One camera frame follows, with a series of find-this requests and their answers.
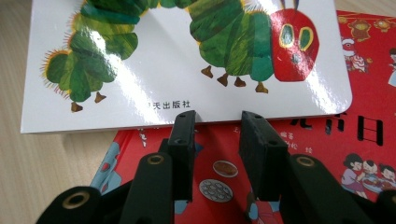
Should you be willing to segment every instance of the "children's book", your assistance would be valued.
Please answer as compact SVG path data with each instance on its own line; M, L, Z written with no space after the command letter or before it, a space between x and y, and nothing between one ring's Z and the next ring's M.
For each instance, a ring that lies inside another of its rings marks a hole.
M22 133L345 112L333 0L33 2Z
M346 11L337 15L354 96L351 107L325 118L270 123L291 154L319 159L340 188L374 202L381 191L396 189L396 19ZM92 186L107 193L133 179L140 158L158 151L170 131L119 131ZM196 126L193 202L175 203L176 223L282 223L277 203L251 197L238 155L239 132L238 122ZM205 186L223 191L209 196Z

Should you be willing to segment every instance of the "red book cover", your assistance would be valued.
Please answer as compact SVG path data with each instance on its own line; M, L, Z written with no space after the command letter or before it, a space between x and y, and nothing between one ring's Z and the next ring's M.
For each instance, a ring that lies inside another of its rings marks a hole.
M396 189L396 19L346 11L337 15L351 107L325 118L270 122L291 154L319 159L340 186L375 201L382 190ZM92 186L106 193L133 179L140 158L158 151L170 131L119 131ZM239 123L196 125L193 202L176 202L176 223L250 223L247 217L253 223L282 223L277 203L250 198L238 155L239 132ZM208 187L221 190L213 196Z

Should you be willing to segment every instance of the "cartoon child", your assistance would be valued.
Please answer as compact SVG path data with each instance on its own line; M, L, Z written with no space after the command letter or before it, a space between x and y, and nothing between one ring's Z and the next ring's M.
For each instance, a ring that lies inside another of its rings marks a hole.
M342 185L363 198L367 198L366 193L364 192L364 186L360 182L362 178L364 178L365 173L362 172L359 176L356 174L361 170L361 165L363 160L356 153L351 153L346 156L344 161L344 165L346 166L346 170L344 171L343 177L341 179Z
M389 165L379 164L379 170L382 176L391 183L396 183L395 170Z
M375 163L371 160L364 161L363 162L363 170L366 177L373 177L377 178L376 174L378 173L378 167L375 165Z
M390 49L389 54L390 54L390 58L393 60L393 63L390 63L389 66L391 66L393 69L388 84L396 87L396 48Z

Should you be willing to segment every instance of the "caterpillar leg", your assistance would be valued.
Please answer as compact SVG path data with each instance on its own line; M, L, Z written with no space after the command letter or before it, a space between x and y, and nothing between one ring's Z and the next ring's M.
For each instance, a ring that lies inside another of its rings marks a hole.
M204 75L207 76L207 77L212 78L212 77L213 77L213 74L212 74L211 68L212 68L212 66L209 65L208 67L202 69L202 70L201 70L201 73L204 74Z
M102 95L99 91L96 92L95 102L99 103L106 99L105 95Z
M76 102L72 103L72 112L78 112L82 110L82 106L78 105Z
M234 83L235 87L246 87L247 83L240 77L237 77Z
M226 87L228 85L227 78L228 78L228 74L224 73L224 75L222 75L221 77L218 78L218 82L221 83L221 85Z
M262 82L259 82L256 87L256 92L268 93L268 89L264 87Z

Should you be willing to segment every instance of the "book cover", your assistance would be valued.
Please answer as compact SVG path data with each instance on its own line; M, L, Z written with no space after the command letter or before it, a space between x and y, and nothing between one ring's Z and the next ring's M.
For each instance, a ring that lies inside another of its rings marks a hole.
M22 133L342 113L332 0L33 2Z
M351 107L325 118L270 123L291 154L319 159L341 188L374 202L382 190L396 189L396 19L346 11L337 11L337 18L354 95ZM157 151L170 130L119 131L92 186L106 193L133 179L139 159ZM196 127L193 203L176 202L176 223L185 223L183 218L193 223L197 214L207 218L207 223L248 223L245 217L253 223L282 223L278 204L250 198L248 179L237 155L239 131L239 123ZM231 167L231 172L219 172L219 162ZM201 183L227 186L233 197L228 202L207 198Z

